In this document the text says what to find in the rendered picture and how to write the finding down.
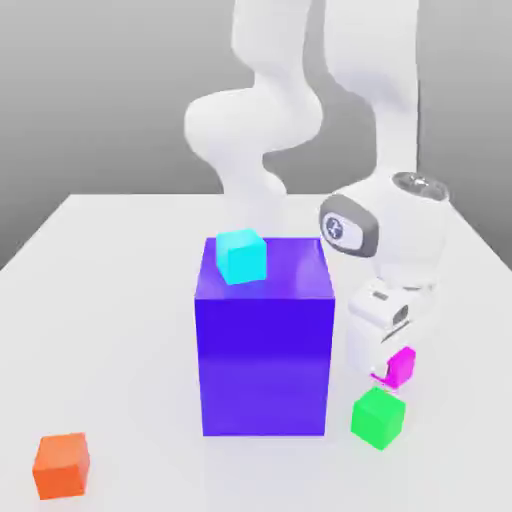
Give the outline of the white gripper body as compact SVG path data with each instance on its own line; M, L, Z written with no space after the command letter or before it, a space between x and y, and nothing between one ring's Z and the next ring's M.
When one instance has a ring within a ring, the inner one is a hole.
M347 361L363 374L370 375L379 363L388 361L405 345L409 320L392 328L381 328L362 318L351 318L347 326Z

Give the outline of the small magenta cube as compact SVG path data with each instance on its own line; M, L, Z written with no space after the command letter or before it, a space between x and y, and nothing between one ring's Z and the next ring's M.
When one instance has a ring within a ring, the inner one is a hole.
M405 346L388 360L384 377L375 373L372 373L371 377L396 391L412 377L415 360L416 351L409 346Z

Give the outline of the small green cube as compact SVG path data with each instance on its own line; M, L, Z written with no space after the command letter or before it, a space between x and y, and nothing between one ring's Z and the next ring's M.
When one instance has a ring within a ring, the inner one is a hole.
M351 432L384 450L402 431L406 403L381 387L373 387L353 404Z

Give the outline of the small cyan cube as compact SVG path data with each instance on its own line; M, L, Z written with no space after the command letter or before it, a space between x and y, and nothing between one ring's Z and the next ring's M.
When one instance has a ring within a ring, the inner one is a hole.
M216 265L228 285L267 277L267 244L256 231L243 229L216 235Z

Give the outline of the small orange cube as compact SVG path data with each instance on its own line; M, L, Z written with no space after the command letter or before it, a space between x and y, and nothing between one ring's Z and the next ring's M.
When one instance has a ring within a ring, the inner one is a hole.
M90 454L83 432L43 436L32 466L39 499L83 496L89 468Z

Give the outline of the large blue box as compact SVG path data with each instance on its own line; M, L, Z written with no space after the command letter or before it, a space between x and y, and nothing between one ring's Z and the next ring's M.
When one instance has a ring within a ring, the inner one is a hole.
M321 436L335 294L317 238L269 238L264 281L229 285L206 240L194 297L206 436Z

